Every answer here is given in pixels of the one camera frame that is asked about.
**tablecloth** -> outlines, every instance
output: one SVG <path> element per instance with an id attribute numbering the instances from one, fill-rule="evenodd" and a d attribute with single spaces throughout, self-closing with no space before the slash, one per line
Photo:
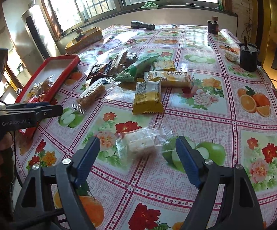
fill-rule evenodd
<path id="1" fill-rule="evenodd" d="M 87 179 L 86 202 L 97 229 L 177 230 L 198 192 L 177 158 L 159 153 L 124 168 L 116 152 L 115 133 L 162 120 L 175 136 L 187 136 L 195 146 L 222 148 L 225 158 L 219 162 L 224 166 L 242 164 L 269 226 L 277 217 L 277 91 L 261 67 L 246 72 L 224 57 L 226 50 L 239 54 L 237 38 L 225 29 L 216 36 L 207 27 L 190 25 L 158 25 L 152 31 L 113 25 L 103 36 L 78 53 L 79 71 L 56 94 L 54 102 L 64 109 L 86 88 L 86 75 L 101 56 L 125 47 L 173 60 L 177 70 L 193 73 L 193 89 L 162 88 L 164 113 L 134 116 L 135 92 L 116 82 L 70 124 L 43 120 L 31 148 L 18 154 L 21 179 L 33 164 L 55 165 L 97 136 L 101 149 Z M 215 224 L 222 193 L 219 186 L 208 227 Z"/>

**green snack package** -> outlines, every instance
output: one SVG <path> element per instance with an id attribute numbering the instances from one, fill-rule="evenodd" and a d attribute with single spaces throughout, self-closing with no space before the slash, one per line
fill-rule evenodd
<path id="1" fill-rule="evenodd" d="M 156 61 L 160 54 L 142 54 L 138 60 L 123 70 L 115 78 L 116 81 L 134 82 L 138 74 L 143 73 L 145 68 Z"/>

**flashlight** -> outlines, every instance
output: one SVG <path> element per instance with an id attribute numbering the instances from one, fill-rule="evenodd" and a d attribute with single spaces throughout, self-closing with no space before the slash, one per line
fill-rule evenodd
<path id="1" fill-rule="evenodd" d="M 132 21 L 131 27 L 135 28 L 135 29 L 146 28 L 149 30 L 154 30 L 156 26 L 154 24 L 148 24 L 148 23 L 139 22 L 139 21 Z"/>

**silver bolt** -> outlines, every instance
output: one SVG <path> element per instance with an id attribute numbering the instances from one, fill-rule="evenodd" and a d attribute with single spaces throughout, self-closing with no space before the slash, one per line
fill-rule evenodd
<path id="1" fill-rule="evenodd" d="M 213 164 L 213 161 L 211 159 L 205 159 L 204 163 L 211 165 L 211 164 Z"/>
<path id="2" fill-rule="evenodd" d="M 236 168 L 237 168 L 238 170 L 242 170 L 242 169 L 243 169 L 243 166 L 242 166 L 241 164 L 236 164 Z"/>
<path id="3" fill-rule="evenodd" d="M 62 161 L 63 164 L 67 165 L 67 164 L 70 164 L 71 163 L 71 159 L 70 158 L 65 158 L 63 161 Z"/>
<path id="4" fill-rule="evenodd" d="M 39 169 L 39 167 L 40 167 L 39 164 L 34 164 L 33 167 L 32 167 L 32 169 L 33 169 L 33 170 L 37 170 L 37 169 Z"/>

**red tray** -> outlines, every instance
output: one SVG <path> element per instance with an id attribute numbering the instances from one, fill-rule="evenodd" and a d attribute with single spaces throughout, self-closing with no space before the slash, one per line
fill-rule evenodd
<path id="1" fill-rule="evenodd" d="M 61 55 L 57 57 L 50 57 L 37 69 L 34 75 L 25 85 L 24 89 L 17 97 L 15 103 L 23 103 L 27 94 L 32 89 L 34 83 L 44 82 L 46 78 L 53 76 L 54 84 L 44 96 L 43 102 L 50 102 L 56 92 L 62 86 L 66 78 L 69 76 L 71 71 L 80 63 L 78 55 Z M 28 128 L 24 132 L 24 136 L 29 138 L 33 137 L 36 127 Z"/>

